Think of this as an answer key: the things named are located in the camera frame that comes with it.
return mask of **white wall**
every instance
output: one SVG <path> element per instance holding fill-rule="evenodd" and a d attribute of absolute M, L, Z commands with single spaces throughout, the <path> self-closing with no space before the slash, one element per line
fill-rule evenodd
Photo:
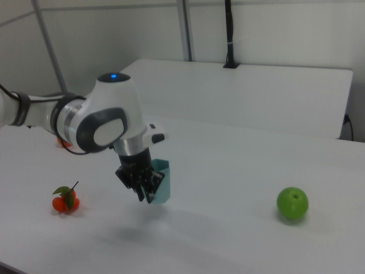
<path fill-rule="evenodd" d="M 195 61 L 225 62 L 223 1 L 190 0 L 189 15 Z M 365 141 L 365 3 L 288 3 L 234 1 L 235 60 L 260 65 L 351 69 L 353 85 L 347 112 L 355 140 Z M 287 4 L 270 5 L 282 2 Z M 343 137 L 350 138 L 347 126 Z"/>
<path fill-rule="evenodd" d="M 60 91 L 30 1 L 0 2 L 0 83 L 11 91 Z"/>
<path fill-rule="evenodd" d="M 85 95 L 99 75 L 139 58 L 184 60 L 176 5 L 44 10 L 43 16 L 70 92 Z"/>

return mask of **green apple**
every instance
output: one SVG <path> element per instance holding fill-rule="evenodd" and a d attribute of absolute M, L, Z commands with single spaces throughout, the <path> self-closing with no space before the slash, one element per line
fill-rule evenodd
<path fill-rule="evenodd" d="M 288 219 L 299 219 L 308 210 L 307 195 L 297 187 L 287 187 L 282 190 L 278 195 L 276 204 L 280 213 Z"/>

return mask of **black cable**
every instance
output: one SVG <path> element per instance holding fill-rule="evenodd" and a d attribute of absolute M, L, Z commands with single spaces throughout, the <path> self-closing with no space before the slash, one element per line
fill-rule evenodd
<path fill-rule="evenodd" d="M 3 90 L 3 92 L 5 92 L 6 95 L 8 95 L 9 97 L 13 98 L 14 100 L 19 101 L 19 98 L 14 95 L 13 93 L 11 93 L 9 90 L 7 90 L 6 88 L 4 88 L 1 84 L 0 84 L 0 88 Z M 46 99 L 46 100 L 32 100 L 31 103 L 47 103 L 47 102 L 57 102 L 59 101 L 60 98 L 57 99 Z M 65 141 L 62 139 L 62 137 L 59 135 L 58 130 L 55 130 L 55 134 L 56 136 L 61 140 L 61 145 L 62 147 L 67 150 L 69 153 L 75 154 L 75 155 L 85 155 L 88 154 L 88 152 L 75 152 L 70 150 L 68 147 L 66 147 Z"/>
<path fill-rule="evenodd" d="M 351 128 L 351 141 L 354 140 L 354 130 L 352 129 L 352 123 L 350 120 L 350 117 L 347 117 L 348 122 L 350 123 L 350 128 Z"/>
<path fill-rule="evenodd" d="M 4 86 L 2 84 L 0 84 L 0 88 L 3 90 L 3 92 L 5 92 L 5 94 L 7 96 L 9 96 L 10 98 L 19 101 L 19 98 L 14 95 L 13 93 L 11 93 L 9 90 L 7 90 L 6 88 L 4 88 Z M 45 100 L 31 100 L 31 103 L 47 103 L 47 102 L 57 102 L 59 100 L 59 98 L 57 99 L 45 99 Z"/>
<path fill-rule="evenodd" d="M 4 88 L 2 86 L 2 84 L 0 84 L 0 88 L 5 92 L 6 95 L 8 95 L 9 97 L 19 101 L 19 98 L 17 96 L 15 96 L 14 94 L 12 94 L 9 90 L 7 90 L 6 88 Z"/>

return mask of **apple stem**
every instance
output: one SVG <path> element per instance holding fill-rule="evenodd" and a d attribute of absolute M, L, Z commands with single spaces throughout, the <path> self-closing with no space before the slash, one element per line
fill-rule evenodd
<path fill-rule="evenodd" d="M 71 188 L 71 191 L 70 192 L 72 192 L 72 190 L 74 190 L 74 188 L 76 187 L 76 185 L 79 183 L 79 181 L 77 181 L 76 182 L 76 184 Z"/>

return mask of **orange fruit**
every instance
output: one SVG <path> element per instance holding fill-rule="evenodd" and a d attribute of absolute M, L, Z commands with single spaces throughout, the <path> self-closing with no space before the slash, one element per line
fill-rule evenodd
<path fill-rule="evenodd" d="M 55 199 L 53 199 L 52 206 L 55 210 L 57 210 L 60 213 L 66 209 L 64 200 L 61 197 L 56 197 Z"/>
<path fill-rule="evenodd" d="M 79 208 L 79 205 L 80 205 L 80 200 L 79 198 L 75 198 L 74 200 L 74 205 L 72 206 L 71 210 L 76 210 Z"/>
<path fill-rule="evenodd" d="M 61 139 L 59 139 L 59 138 L 57 137 L 57 141 L 58 141 L 58 143 L 62 146 Z M 67 142 L 63 142 L 63 143 L 64 143 L 64 145 L 65 145 L 66 147 L 71 147 L 71 146 L 72 146 L 72 144 L 70 144 L 70 143 L 67 143 Z"/>

